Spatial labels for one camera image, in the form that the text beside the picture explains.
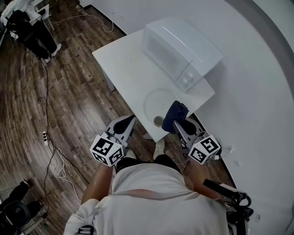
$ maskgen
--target power strip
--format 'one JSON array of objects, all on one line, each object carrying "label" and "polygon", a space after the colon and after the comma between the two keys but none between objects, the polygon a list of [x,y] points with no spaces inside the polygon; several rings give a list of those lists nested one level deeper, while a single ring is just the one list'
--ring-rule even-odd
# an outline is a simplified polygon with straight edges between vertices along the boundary
[{"label": "power strip", "polygon": [[47,132],[46,131],[43,131],[43,139],[44,139],[44,142],[45,142],[45,146],[49,145],[48,144]]}]

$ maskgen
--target white sneaker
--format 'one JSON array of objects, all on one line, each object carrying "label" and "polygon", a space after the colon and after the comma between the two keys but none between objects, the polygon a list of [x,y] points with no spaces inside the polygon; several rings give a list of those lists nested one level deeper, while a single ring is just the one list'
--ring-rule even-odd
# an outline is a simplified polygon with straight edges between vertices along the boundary
[{"label": "white sneaker", "polygon": [[164,154],[164,146],[165,146],[165,142],[164,139],[161,139],[160,141],[158,141],[155,145],[155,151],[153,154],[153,159],[155,160],[159,155]]},{"label": "white sneaker", "polygon": [[128,150],[128,152],[127,152],[127,154],[126,154],[125,157],[129,157],[129,158],[137,159],[135,152],[132,151],[131,149]]},{"label": "white sneaker", "polygon": [[57,44],[57,48],[56,48],[55,52],[53,52],[53,53],[51,54],[51,56],[52,56],[52,57],[56,56],[57,52],[58,52],[60,49],[61,49],[61,43]]},{"label": "white sneaker", "polygon": [[48,64],[50,62],[51,58],[48,57],[48,59],[44,59],[44,61],[46,62],[46,64]]}]

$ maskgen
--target pant leg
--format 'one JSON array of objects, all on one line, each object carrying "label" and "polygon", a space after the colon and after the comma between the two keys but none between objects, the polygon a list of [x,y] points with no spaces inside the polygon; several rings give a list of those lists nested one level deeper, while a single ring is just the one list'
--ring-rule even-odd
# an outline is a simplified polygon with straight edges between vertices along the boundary
[{"label": "pant leg", "polygon": [[153,163],[156,163],[156,164],[160,164],[160,165],[164,165],[166,167],[170,167],[170,168],[173,168],[175,169],[177,172],[179,172],[180,174],[181,171],[180,169],[178,168],[178,166],[175,164],[175,162],[167,155],[165,154],[162,154],[162,155],[159,155]]},{"label": "pant leg", "polygon": [[37,21],[34,25],[34,35],[44,44],[47,50],[52,54],[56,51],[56,44],[43,22]]},{"label": "pant leg", "polygon": [[39,45],[38,41],[34,36],[29,38],[23,44],[26,48],[29,48],[37,56],[38,59],[47,59],[49,57],[49,52]]},{"label": "pant leg", "polygon": [[17,186],[9,195],[7,199],[5,199],[2,204],[0,205],[0,211],[3,210],[3,208],[8,205],[9,203],[13,201],[21,201],[26,193],[28,192],[29,187],[24,183],[21,182],[19,186]]},{"label": "pant leg", "polygon": [[32,201],[27,205],[27,208],[29,210],[29,214],[30,214],[30,220],[32,218],[34,218],[38,212],[42,209],[41,204],[39,203],[39,201]]},{"label": "pant leg", "polygon": [[134,159],[134,158],[130,158],[130,157],[125,157],[122,160],[120,160],[118,162],[118,164],[116,165],[116,173],[118,173],[122,169],[125,169],[127,167],[131,167],[131,166],[135,166],[135,165],[138,165],[141,163],[146,163],[146,162],[142,162],[138,159]]}]

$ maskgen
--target dark blue fabric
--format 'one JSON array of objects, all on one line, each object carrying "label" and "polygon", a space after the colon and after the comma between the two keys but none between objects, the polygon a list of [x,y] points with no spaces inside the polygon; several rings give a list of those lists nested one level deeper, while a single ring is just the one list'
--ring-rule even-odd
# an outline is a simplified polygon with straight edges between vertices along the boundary
[{"label": "dark blue fabric", "polygon": [[180,103],[179,101],[175,101],[171,105],[170,109],[168,110],[164,118],[164,121],[162,123],[162,129],[174,134],[174,120],[176,120],[178,123],[181,123],[186,118],[188,112],[189,110],[184,104]]}]

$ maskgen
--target white table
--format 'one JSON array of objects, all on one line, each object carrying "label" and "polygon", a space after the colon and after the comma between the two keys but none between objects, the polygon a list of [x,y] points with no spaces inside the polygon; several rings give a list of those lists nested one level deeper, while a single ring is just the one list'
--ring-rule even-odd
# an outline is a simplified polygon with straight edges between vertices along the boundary
[{"label": "white table", "polygon": [[148,121],[143,103],[158,89],[173,92],[189,109],[188,116],[202,106],[215,92],[205,79],[184,93],[175,82],[141,49],[143,30],[120,38],[92,54],[104,71],[111,90],[121,94],[150,137],[159,141],[168,132]]},{"label": "white table", "polygon": [[44,0],[34,0],[34,1],[31,3],[31,5],[32,5],[33,7],[35,7],[35,8],[37,8],[37,5],[40,4],[42,1],[44,1]]}]

